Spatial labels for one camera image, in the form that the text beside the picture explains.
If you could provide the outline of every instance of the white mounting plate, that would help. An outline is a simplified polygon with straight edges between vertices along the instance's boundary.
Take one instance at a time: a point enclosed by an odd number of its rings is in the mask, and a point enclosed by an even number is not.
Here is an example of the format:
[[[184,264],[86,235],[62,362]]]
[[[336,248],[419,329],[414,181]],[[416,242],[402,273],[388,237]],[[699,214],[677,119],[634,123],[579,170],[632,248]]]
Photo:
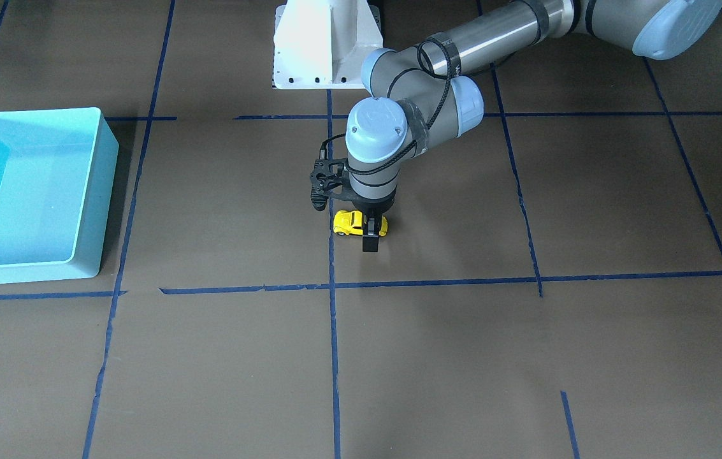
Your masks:
[[[273,86],[363,89],[361,65],[384,44],[379,24],[366,0],[288,0],[276,9]]]

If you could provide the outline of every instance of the blue plastic bin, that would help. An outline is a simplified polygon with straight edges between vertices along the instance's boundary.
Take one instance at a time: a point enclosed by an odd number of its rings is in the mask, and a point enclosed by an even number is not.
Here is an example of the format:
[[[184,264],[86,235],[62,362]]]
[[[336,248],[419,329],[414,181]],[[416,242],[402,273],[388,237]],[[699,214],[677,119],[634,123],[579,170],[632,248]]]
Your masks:
[[[118,147],[99,108],[0,112],[0,284],[96,276]]]

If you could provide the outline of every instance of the toy car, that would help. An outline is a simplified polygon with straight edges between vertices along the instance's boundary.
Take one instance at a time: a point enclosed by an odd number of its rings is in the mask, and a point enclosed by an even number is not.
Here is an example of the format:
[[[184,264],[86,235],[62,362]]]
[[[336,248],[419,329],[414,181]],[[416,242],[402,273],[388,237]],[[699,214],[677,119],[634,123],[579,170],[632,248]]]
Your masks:
[[[380,235],[385,236],[389,229],[389,223],[384,220],[380,222]],[[332,220],[332,230],[338,236],[358,235],[363,236],[363,213],[361,211],[338,211]]]

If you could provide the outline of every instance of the light blue joint cap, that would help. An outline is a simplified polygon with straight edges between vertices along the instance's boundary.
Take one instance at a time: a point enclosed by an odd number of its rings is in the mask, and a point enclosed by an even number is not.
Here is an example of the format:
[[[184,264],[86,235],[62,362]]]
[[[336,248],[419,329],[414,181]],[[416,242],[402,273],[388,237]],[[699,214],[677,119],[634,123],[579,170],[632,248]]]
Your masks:
[[[705,34],[720,8],[722,0],[670,0],[641,29],[632,52],[659,61],[671,59]]]
[[[367,97],[347,119],[347,149],[355,159],[373,164],[395,154],[407,138],[407,116],[398,102]]]
[[[457,101],[457,137],[476,128],[485,114],[485,103],[477,84],[468,76],[457,76],[451,80],[451,90]]]
[[[372,70],[375,69],[375,64],[378,63],[378,59],[380,59],[380,56],[388,52],[394,52],[394,50],[389,48],[378,48],[376,50],[373,50],[373,52],[370,52],[369,55],[366,56],[363,64],[361,64],[361,82],[363,83],[363,87],[366,87],[366,90],[369,92],[370,96],[373,95]]]

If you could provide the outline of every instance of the light blue container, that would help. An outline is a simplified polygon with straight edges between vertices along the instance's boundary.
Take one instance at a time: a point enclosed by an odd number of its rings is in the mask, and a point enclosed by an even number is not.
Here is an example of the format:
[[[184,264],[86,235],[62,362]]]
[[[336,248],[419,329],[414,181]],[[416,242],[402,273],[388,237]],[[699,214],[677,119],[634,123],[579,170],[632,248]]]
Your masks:
[[[0,112],[0,284],[96,276],[118,147],[99,108]]]

